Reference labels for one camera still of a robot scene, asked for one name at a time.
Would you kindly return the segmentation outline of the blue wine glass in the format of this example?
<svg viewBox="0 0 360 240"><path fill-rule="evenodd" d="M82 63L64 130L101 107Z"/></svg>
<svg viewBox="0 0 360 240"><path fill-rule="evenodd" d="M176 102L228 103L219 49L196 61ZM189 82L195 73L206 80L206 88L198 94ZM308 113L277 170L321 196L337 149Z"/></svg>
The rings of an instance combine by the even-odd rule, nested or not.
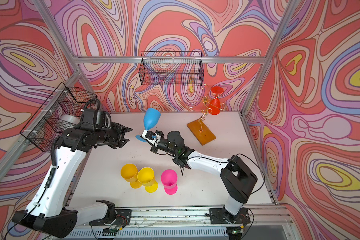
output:
<svg viewBox="0 0 360 240"><path fill-rule="evenodd" d="M161 113L158 110L152 108L147 109L143 121L145 130L142 135L136 135L136 138L141 142L145 142L146 134L158 124L160 117Z"/></svg>

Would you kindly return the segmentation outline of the magenta wine glass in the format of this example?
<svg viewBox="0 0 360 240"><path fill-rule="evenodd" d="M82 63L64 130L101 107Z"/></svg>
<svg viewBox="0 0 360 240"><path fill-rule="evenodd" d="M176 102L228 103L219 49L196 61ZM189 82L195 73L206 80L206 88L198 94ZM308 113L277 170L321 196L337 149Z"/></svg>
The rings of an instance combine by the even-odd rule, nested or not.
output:
<svg viewBox="0 0 360 240"><path fill-rule="evenodd" d="M177 190L178 176L174 170L165 170L161 175L161 182L164 186L164 190L168 195L174 195Z"/></svg>

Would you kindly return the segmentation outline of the yellow wine glass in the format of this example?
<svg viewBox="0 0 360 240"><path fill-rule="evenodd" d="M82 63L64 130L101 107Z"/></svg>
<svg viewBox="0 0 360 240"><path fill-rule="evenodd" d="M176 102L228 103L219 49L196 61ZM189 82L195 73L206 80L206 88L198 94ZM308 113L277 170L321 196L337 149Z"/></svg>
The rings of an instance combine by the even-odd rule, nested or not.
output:
<svg viewBox="0 0 360 240"><path fill-rule="evenodd" d="M121 168L122 178L130 183L131 188L138 189L142 184L138 181L138 168L134 164L126 164Z"/></svg>
<svg viewBox="0 0 360 240"><path fill-rule="evenodd" d="M139 183L145 187L145 190L148 193L154 193L158 189L155 172L152 168L145 167L139 170L137 179Z"/></svg>

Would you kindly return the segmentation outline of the red wine glass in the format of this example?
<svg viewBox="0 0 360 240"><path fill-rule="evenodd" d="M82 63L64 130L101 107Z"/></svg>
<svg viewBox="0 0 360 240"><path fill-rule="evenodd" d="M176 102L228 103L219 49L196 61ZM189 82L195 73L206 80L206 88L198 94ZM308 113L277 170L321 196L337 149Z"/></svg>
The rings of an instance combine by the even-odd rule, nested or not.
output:
<svg viewBox="0 0 360 240"><path fill-rule="evenodd" d="M222 104L219 99L219 96L223 94L223 92L224 90L222 87L215 86L211 88L212 98L208 103L208 109L210 115L218 115L221 112Z"/></svg>

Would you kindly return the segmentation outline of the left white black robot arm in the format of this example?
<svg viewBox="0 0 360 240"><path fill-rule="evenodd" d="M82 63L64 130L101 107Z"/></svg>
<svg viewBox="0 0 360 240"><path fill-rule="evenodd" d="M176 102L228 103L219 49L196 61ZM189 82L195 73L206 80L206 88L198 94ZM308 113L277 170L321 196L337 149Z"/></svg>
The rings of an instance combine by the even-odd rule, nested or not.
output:
<svg viewBox="0 0 360 240"><path fill-rule="evenodd" d="M85 223L111 225L115 222L117 213L113 202L97 200L74 210L67 210L64 204L73 177L91 149L109 146L115 150L128 142L125 134L132 129L112 122L110 114L101 111L100 106L97 98L87 101L79 123L53 140L48 173L26 209L14 213L15 226L62 239Z"/></svg>

